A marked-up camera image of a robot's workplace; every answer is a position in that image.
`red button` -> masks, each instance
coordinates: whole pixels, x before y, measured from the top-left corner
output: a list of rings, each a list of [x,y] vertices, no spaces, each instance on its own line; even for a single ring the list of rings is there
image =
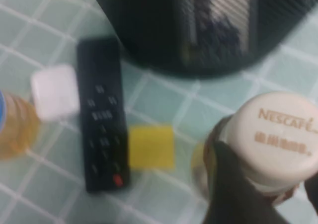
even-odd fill
[[[121,187],[121,186],[124,185],[123,179],[122,179],[122,177],[120,175],[115,174],[113,176],[113,179],[114,179],[114,182],[115,182],[117,187]]]

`black remote control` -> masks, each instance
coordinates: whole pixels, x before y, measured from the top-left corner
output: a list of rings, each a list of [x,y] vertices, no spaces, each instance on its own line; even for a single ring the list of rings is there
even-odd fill
[[[117,39],[83,40],[77,59],[86,190],[125,187],[130,171]]]

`plastic bottle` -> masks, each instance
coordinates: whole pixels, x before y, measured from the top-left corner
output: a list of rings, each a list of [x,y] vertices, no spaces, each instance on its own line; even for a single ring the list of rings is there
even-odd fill
[[[39,124],[30,103],[0,91],[0,160],[25,152],[36,138]]]
[[[246,179],[269,203],[277,205],[318,172],[317,139],[318,108],[314,104],[295,93],[261,94],[220,120],[204,149],[198,145],[192,157],[192,176],[201,180],[195,180],[196,187],[208,199],[215,159],[207,153],[216,141],[222,141],[238,156]]]

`white bottle cap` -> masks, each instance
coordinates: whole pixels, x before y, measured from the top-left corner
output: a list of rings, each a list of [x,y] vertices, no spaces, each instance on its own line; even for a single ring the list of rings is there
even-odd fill
[[[244,104],[221,136],[249,179],[278,189],[318,171],[318,109],[306,98],[271,92]]]
[[[35,72],[31,88],[36,114],[42,121],[57,121],[80,111],[76,72],[71,65]]]

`tabletop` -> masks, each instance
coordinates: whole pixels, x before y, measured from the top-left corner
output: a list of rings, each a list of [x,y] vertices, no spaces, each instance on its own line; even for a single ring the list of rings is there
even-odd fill
[[[95,0],[0,0],[0,89],[30,98],[30,75],[68,63],[80,38],[113,35]],[[77,117],[44,124],[36,144],[0,162],[0,224],[199,224],[207,203],[195,192],[190,159],[213,125],[249,98],[273,90],[318,99],[318,8],[254,67],[212,80],[183,80],[122,61],[128,125],[172,124],[173,171],[132,172],[132,185],[89,196]],[[277,207],[292,224],[318,218],[303,186]]]

